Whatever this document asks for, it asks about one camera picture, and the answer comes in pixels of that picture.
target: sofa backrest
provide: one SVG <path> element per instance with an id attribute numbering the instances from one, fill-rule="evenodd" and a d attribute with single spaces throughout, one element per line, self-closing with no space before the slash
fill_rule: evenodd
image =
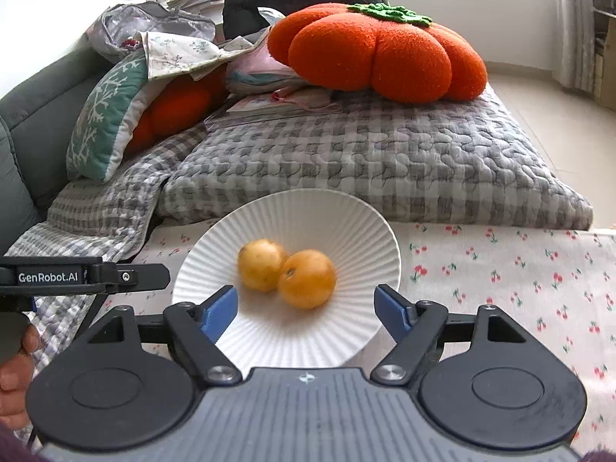
<path id="1" fill-rule="evenodd" d="M 113 64 L 81 49 L 0 99 L 0 255 L 44 220 L 66 186 L 66 153 L 85 100 Z"/>

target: gray plaid blanket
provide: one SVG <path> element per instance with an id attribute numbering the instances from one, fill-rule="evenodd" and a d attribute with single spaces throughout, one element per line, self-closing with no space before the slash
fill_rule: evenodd
<path id="1" fill-rule="evenodd" d="M 205 137 L 203 125 L 168 138 L 145 156 L 128 162 L 107 184 L 68 184 L 47 214 L 47 222 L 25 232 L 10 256 L 103 257 L 119 262 L 144 244 L 162 183 Z M 42 336 L 36 373 L 70 344 L 92 297 L 46 297 L 36 301 L 32 320 Z"/>
<path id="2" fill-rule="evenodd" d="M 277 191 L 329 188 L 388 220 L 588 229 L 589 202 L 547 167 L 490 87 L 471 103 L 405 106 L 345 94 L 341 112 L 211 118 L 165 184 L 158 211 L 223 217 Z"/>

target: finger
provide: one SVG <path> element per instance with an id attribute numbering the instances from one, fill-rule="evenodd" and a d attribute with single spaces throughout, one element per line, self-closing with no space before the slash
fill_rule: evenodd
<path id="1" fill-rule="evenodd" d="M 10 430 L 19 430 L 30 424 L 30 418 L 28 418 L 26 412 L 22 412 L 19 415 L 0 417 L 0 422 L 6 424 Z"/>
<path id="2" fill-rule="evenodd" d="M 30 325 L 26 330 L 26 335 L 24 335 L 22 340 L 22 346 L 26 352 L 30 354 L 41 347 L 41 337 L 34 325 Z"/>
<path id="3" fill-rule="evenodd" d="M 26 395 L 23 391 L 9 392 L 0 395 L 0 416 L 10 417 L 26 410 Z"/>
<path id="4" fill-rule="evenodd" d="M 5 392 L 26 390 L 35 370 L 32 357 L 23 351 L 0 368 L 0 389 Z"/>

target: green pillow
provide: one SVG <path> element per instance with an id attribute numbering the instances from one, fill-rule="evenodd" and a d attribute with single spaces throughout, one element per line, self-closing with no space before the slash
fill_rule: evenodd
<path id="1" fill-rule="evenodd" d="M 111 179 L 141 115 L 168 82 L 148 81 L 143 49 L 116 64 L 94 87 L 77 118 L 67 150 L 69 179 Z"/>

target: curtain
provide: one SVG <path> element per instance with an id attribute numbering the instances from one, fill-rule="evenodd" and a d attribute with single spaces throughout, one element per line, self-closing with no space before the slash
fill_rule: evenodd
<path id="1" fill-rule="evenodd" d="M 594 78 L 593 0 L 557 0 L 554 78 L 565 88 L 592 92 Z"/>

